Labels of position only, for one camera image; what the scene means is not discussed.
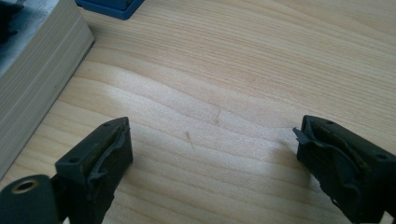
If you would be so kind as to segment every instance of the wooden table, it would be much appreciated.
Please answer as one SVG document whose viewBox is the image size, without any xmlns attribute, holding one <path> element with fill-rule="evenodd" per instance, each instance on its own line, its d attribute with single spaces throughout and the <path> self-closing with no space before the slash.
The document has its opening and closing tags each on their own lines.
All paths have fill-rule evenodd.
<svg viewBox="0 0 396 224">
<path fill-rule="evenodd" d="M 81 12 L 96 42 L 0 187 L 54 175 L 95 127 L 127 116 L 134 164 L 104 223 L 348 223 L 297 162 L 291 128 L 323 117 L 396 154 L 394 0 Z"/>
</svg>

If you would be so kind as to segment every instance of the blue object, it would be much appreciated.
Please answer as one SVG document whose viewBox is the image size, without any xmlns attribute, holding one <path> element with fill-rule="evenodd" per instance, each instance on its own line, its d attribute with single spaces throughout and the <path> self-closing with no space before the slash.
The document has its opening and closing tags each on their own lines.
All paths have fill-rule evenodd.
<svg viewBox="0 0 396 224">
<path fill-rule="evenodd" d="M 84 9 L 128 20 L 145 0 L 76 0 Z"/>
</svg>

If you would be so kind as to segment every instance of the thick book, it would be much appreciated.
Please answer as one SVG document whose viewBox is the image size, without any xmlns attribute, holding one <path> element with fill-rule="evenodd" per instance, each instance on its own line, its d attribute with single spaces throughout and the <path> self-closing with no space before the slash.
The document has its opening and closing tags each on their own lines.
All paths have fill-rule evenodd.
<svg viewBox="0 0 396 224">
<path fill-rule="evenodd" d="M 0 178 L 92 43 L 74 0 L 0 0 Z"/>
</svg>

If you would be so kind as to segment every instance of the light wood grain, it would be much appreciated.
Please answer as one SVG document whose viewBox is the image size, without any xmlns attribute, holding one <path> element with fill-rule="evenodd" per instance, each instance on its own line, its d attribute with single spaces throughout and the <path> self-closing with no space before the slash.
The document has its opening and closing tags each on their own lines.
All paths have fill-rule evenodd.
<svg viewBox="0 0 396 224">
<path fill-rule="evenodd" d="M 96 42 L 1 187 L 54 175 L 95 127 L 127 116 L 134 164 L 104 223 L 348 223 L 295 159 L 291 128 L 323 117 L 396 153 L 395 1 L 81 12 Z"/>
</svg>

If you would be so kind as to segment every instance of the wooden surface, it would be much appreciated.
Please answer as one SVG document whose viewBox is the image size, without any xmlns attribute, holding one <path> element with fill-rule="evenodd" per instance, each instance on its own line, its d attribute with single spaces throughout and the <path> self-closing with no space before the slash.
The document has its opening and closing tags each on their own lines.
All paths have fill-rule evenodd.
<svg viewBox="0 0 396 224">
<path fill-rule="evenodd" d="M 323 117 L 396 153 L 394 0 L 81 12 L 96 42 L 0 187 L 54 175 L 95 127 L 127 116 L 134 164 L 104 223 L 348 223 L 295 159 L 291 128 Z"/>
</svg>

